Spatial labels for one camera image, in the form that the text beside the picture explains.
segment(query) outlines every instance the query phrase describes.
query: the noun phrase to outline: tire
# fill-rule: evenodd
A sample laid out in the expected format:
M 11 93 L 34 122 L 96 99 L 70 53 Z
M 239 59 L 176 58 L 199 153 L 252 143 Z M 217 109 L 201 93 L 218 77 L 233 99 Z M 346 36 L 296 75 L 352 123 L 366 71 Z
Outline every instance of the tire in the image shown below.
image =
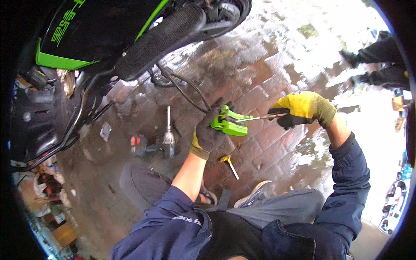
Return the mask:
M 233 30 L 234 28 L 236 28 L 237 26 L 239 26 L 246 19 L 248 14 L 250 13 L 251 6 L 252 6 L 252 0 L 226 0 L 224 2 L 236 5 L 240 9 L 240 18 L 238 19 L 238 21 L 233 26 L 227 28 L 224 32 L 221 32 L 220 34 L 217 34 L 215 36 L 213 36 L 213 35 L 204 35 L 200 38 L 200 41 L 206 41 L 206 40 L 210 40 L 210 39 L 220 37 L 221 35 L 224 35 L 227 32 L 229 32 L 229 31 Z

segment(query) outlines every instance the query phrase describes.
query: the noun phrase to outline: motorcycle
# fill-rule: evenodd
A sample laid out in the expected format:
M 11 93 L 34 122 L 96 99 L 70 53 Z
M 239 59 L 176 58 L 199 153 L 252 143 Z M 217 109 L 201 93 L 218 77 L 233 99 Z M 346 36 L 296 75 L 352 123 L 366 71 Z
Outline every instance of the motorcycle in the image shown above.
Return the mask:
M 153 75 L 155 64 L 171 79 L 158 64 L 162 57 L 231 31 L 251 6 L 251 0 L 64 1 L 29 44 L 33 59 L 15 81 L 9 142 L 15 170 L 33 169 L 71 147 L 81 127 L 113 104 L 98 110 L 119 79 Z M 70 99 L 56 69 L 81 72 Z

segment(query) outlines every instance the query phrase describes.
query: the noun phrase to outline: gray pants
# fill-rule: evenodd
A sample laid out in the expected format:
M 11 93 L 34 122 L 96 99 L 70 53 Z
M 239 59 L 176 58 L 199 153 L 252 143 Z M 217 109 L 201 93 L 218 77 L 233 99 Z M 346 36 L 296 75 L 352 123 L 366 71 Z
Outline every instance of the gray pants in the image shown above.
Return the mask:
M 125 166 L 120 177 L 121 190 L 140 209 L 150 208 L 165 194 L 170 185 L 171 183 L 157 172 L 137 164 Z M 261 229 L 276 219 L 280 219 L 285 225 L 312 223 L 324 202 L 324 196 L 320 191 L 303 189 L 256 201 L 249 207 L 231 208 L 226 212 L 238 215 Z

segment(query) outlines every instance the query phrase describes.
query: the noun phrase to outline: concrete floor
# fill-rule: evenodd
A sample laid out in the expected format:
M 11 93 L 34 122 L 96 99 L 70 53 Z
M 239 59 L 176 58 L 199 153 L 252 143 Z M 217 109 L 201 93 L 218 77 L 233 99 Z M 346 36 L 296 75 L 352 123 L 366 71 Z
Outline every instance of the concrete floor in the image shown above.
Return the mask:
M 250 16 L 233 32 L 170 53 L 162 63 L 193 80 L 210 103 L 224 97 L 233 101 L 241 114 L 265 114 L 279 98 L 297 90 L 315 91 L 332 101 L 350 88 L 339 80 L 331 84 L 346 69 L 337 54 L 343 42 L 336 33 L 325 36 L 332 33 L 328 16 L 334 13 L 327 16 L 325 8 L 316 6 L 311 10 L 309 1 L 287 2 L 281 2 L 285 5 L 279 12 L 274 11 L 276 4 L 270 1 L 254 3 Z M 304 25 L 318 20 L 327 22 L 325 30 L 322 23 L 315 23 L 322 36 L 306 38 L 292 28 L 294 16 L 304 15 L 301 12 L 313 14 L 299 18 Z M 329 42 L 338 39 L 337 46 L 329 47 L 331 59 L 328 48 L 317 44 L 320 37 L 327 37 Z M 314 59 L 319 55 L 322 62 Z M 58 154 L 66 178 L 64 188 L 73 188 L 77 193 L 69 198 L 78 224 L 79 248 L 85 257 L 108 259 L 109 249 L 127 236 L 133 223 L 143 215 L 144 209 L 135 207 L 120 191 L 123 166 L 130 161 L 143 163 L 173 179 L 188 154 L 195 125 L 204 116 L 175 88 L 156 87 L 148 77 L 146 73 L 136 81 L 117 83 L 107 97 L 116 100 L 116 105 L 96 124 L 85 127 L 77 144 Z M 190 86 L 184 85 L 183 89 L 203 104 Z M 130 136 L 142 133 L 151 142 L 162 138 L 168 104 L 172 107 L 178 155 L 170 160 L 164 160 L 161 153 L 134 158 L 130 154 Z M 108 142 L 99 134 L 104 122 L 112 127 Z M 230 205 L 264 180 L 275 181 L 275 195 L 307 186 L 330 193 L 329 141 L 318 124 L 289 131 L 276 121 L 258 120 L 247 125 L 247 136 L 228 136 L 213 151 L 204 173 L 208 189 L 218 197 L 223 189 L 232 190 Z M 231 154 L 240 180 L 235 179 L 227 164 L 218 161 L 227 154 Z M 310 159 L 308 163 L 302 163 L 305 156 Z

